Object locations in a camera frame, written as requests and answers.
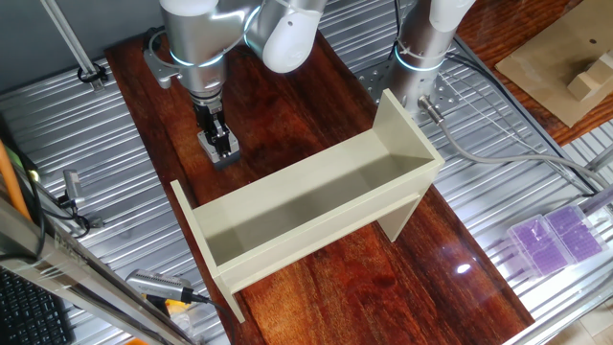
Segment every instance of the metal bracket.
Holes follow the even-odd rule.
[[[178,75],[179,71],[174,68],[169,68],[163,64],[161,64],[149,49],[145,49],[143,51],[143,58],[151,71],[151,74],[157,80],[157,83],[160,84],[160,87],[167,89],[170,88],[171,78]]]
[[[217,152],[215,146],[209,144],[207,141],[204,130],[198,133],[198,142],[200,143],[200,147],[202,147],[207,153],[207,156],[209,156],[209,159],[211,159],[211,162],[213,162],[216,170],[222,170],[240,159],[240,147],[238,146],[238,140],[230,128],[228,128],[228,141],[230,142],[230,151],[226,152],[225,156],[219,157],[219,153]]]

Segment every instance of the open box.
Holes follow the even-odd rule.
[[[233,294],[375,220],[394,241],[444,160],[385,90],[373,128],[192,209],[171,186],[219,290]]]

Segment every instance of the orange object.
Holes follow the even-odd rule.
[[[4,177],[4,183],[7,185],[7,190],[9,191],[9,196],[11,197],[12,207],[17,209],[17,211],[19,211],[19,213],[27,220],[32,221],[32,218],[30,218],[30,213],[28,212],[28,207],[26,207],[26,202],[21,194],[21,188],[19,188],[17,176],[15,175],[15,171],[12,169],[11,160],[7,154],[7,150],[4,148],[2,140],[0,140],[0,173]]]

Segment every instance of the wooden block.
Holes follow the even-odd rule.
[[[590,66],[587,74],[600,85],[613,78],[613,51],[604,53],[599,59]]]
[[[568,84],[568,91],[570,91],[575,98],[580,102],[594,96],[601,88],[601,84],[593,80],[587,72],[579,73],[571,83]]]

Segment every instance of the wooden table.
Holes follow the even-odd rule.
[[[468,47],[494,71],[496,77],[561,146],[613,119],[613,95],[609,95],[573,127],[568,127],[512,81],[498,73],[494,65],[580,2],[477,0],[458,30],[458,35]]]
[[[376,107],[320,35],[287,75],[233,51],[223,97],[241,158],[216,172],[196,140],[188,92],[176,80],[158,86],[141,44],[106,57],[205,284],[223,304],[170,182],[182,183],[193,206],[204,204],[370,128]],[[365,226],[237,299],[246,317],[233,320],[237,344],[499,344],[534,322],[435,188],[396,242]]]

